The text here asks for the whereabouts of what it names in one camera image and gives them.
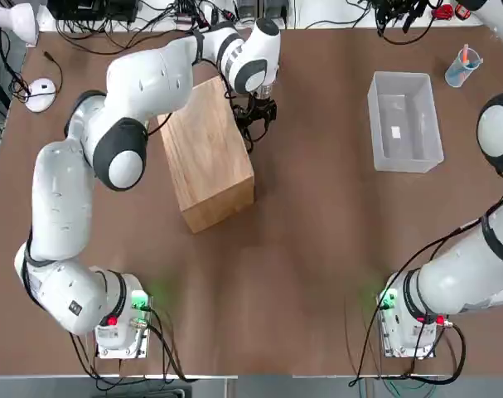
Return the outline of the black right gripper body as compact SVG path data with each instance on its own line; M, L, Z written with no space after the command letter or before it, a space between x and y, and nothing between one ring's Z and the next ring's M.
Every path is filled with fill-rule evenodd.
M375 9L415 9L427 4L428 1L423 0L377 0Z

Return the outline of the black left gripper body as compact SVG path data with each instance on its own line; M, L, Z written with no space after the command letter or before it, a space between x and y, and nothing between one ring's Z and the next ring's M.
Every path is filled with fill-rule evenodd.
M277 104L271 97L263 99L257 95L249 95L248 112L250 114L276 114Z

